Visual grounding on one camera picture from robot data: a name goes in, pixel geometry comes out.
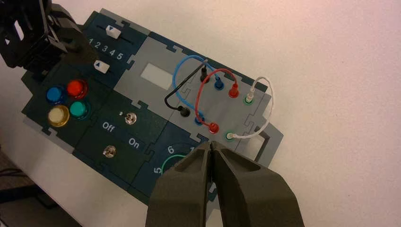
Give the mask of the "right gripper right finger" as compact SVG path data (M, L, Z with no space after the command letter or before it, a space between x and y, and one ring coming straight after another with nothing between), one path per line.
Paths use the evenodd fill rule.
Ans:
M212 180L225 227L303 227L297 198L284 178L218 142Z

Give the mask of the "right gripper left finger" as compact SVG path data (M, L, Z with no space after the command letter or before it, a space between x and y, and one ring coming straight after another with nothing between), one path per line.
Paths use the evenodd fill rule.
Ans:
M147 227L204 227L210 167L210 143L204 142L156 181L149 199Z

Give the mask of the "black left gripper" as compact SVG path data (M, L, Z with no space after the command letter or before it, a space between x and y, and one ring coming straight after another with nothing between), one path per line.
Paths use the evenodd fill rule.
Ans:
M98 60L71 14L50 0L0 2L0 54L7 66L39 74L48 73L62 56L71 64Z

